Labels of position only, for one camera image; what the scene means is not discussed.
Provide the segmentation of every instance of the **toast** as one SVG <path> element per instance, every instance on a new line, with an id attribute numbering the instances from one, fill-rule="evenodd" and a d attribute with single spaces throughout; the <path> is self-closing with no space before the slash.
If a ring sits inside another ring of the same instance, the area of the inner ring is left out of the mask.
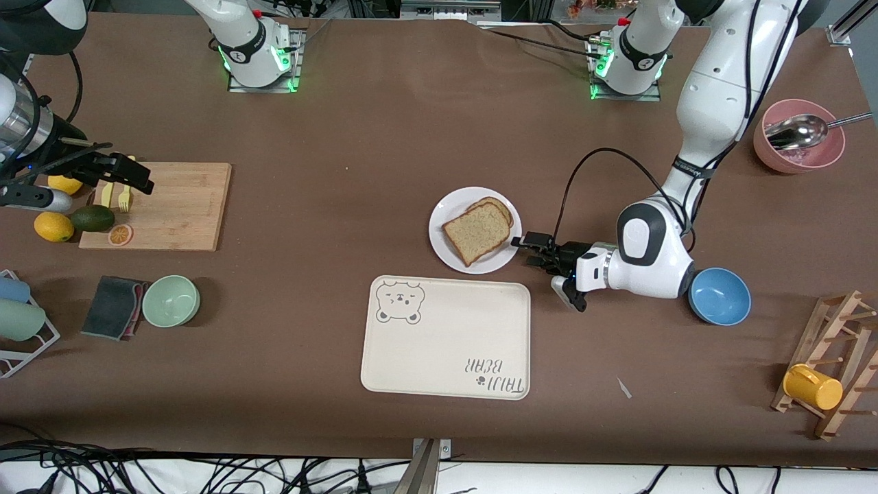
<path id="1" fill-rule="evenodd" d="M 497 208 L 499 208 L 500 212 L 503 213 L 503 216 L 506 217 L 506 221 L 507 221 L 507 223 L 509 223 L 509 228 L 512 228 L 512 225 L 515 224 L 515 220 L 512 219 L 512 213 L 509 212 L 509 208 L 506 207 L 506 205 L 503 204 L 503 202 L 501 200 L 494 198 L 494 197 L 482 198 L 479 201 L 474 202 L 472 204 L 472 206 L 467 207 L 466 210 L 469 211 L 469 210 L 473 209 L 474 207 L 479 207 L 483 204 L 494 204 Z"/>
<path id="2" fill-rule="evenodd" d="M 503 245 L 512 233 L 506 216 L 493 203 L 466 211 L 442 229 L 466 267 Z"/>

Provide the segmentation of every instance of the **white plate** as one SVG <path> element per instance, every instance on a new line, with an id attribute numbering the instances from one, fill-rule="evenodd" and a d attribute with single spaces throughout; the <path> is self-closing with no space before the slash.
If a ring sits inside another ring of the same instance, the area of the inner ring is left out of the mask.
<path id="1" fill-rule="evenodd" d="M 489 196 L 499 199 L 509 208 L 514 221 L 511 228 L 512 232 L 503 245 L 472 263 L 470 267 L 466 267 L 464 261 L 457 256 L 454 245 L 445 236 L 442 225 L 466 212 L 466 208 L 474 202 Z M 485 189 L 485 187 L 466 187 L 448 194 L 439 201 L 439 204 L 436 204 L 436 207 L 433 208 L 433 214 L 430 215 L 429 232 L 430 244 L 433 245 L 433 250 L 448 267 L 467 274 L 485 274 L 497 271 L 506 265 L 506 263 L 512 260 L 515 252 L 518 251 L 518 249 L 512 246 L 511 242 L 512 237 L 522 236 L 522 218 L 518 215 L 518 211 L 515 210 L 515 206 L 509 202 L 509 199 L 503 197 L 502 194 L 491 189 Z"/>

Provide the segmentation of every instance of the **bear drawing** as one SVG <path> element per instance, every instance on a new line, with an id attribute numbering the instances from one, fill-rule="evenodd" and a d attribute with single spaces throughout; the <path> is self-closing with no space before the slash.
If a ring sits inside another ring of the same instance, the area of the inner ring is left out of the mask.
<path id="1" fill-rule="evenodd" d="M 384 282 L 378 287 L 375 295 L 378 297 L 379 322 L 405 319 L 409 324 L 417 324 L 421 320 L 424 289 L 420 285 L 396 281 Z"/>

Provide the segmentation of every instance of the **cup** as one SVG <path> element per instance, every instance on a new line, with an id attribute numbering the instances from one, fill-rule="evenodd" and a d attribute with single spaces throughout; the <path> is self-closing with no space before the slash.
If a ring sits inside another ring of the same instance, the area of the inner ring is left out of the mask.
<path id="1" fill-rule="evenodd" d="M 841 382 L 806 366 L 795 364 L 783 376 L 783 392 L 799 398 L 820 410 L 838 406 L 842 395 Z"/>
<path id="2" fill-rule="evenodd" d="M 0 299 L 27 303 L 31 300 L 31 288 L 24 281 L 0 277 Z"/>
<path id="3" fill-rule="evenodd" d="M 0 336 L 25 341 L 40 332 L 46 311 L 27 303 L 0 299 Z"/>

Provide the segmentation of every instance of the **brown tabletop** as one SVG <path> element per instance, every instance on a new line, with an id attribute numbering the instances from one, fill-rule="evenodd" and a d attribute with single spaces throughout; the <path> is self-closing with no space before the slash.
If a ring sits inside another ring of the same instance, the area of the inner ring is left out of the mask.
<path id="1" fill-rule="evenodd" d="M 515 32 L 577 47 L 540 26 Z M 32 285 L 63 336 L 0 382 L 0 419 L 173 451 L 404 457 L 411 438 L 435 436 L 470 460 L 874 466 L 873 419 L 848 418 L 827 443 L 810 439 L 811 415 L 768 407 L 815 297 L 878 288 L 869 123 L 846 127 L 847 151 L 825 171 L 774 174 L 749 135 L 723 163 L 693 257 L 746 280 L 753 307 L 739 326 L 704 324 L 684 299 L 615 291 L 590 295 L 578 314 L 517 257 L 478 279 L 531 292 L 526 398 L 360 384 L 371 281 L 464 278 L 429 246 L 434 204 L 459 187 L 491 187 L 525 229 L 551 231 L 572 167 L 600 146 L 661 180 L 680 148 L 680 88 L 707 35 L 683 29 L 662 101 L 636 104 L 590 100 L 580 56 L 464 22 L 340 21 L 308 45 L 299 93 L 268 96 L 226 92 L 198 17 L 93 15 L 76 50 L 76 125 L 144 161 L 233 163 L 219 249 L 81 251 L 37 237 L 35 213 L 0 212 L 0 268 Z M 39 57 L 31 76 L 66 114 L 69 59 Z M 867 110 L 848 50 L 819 31 L 794 44 L 764 107 L 782 98 L 839 116 Z M 597 156 L 573 187 L 561 240 L 615 241 L 618 213 L 650 193 L 629 163 Z M 79 334 L 102 274 L 171 273 L 203 295 L 187 327 L 143 323 L 129 343 Z"/>

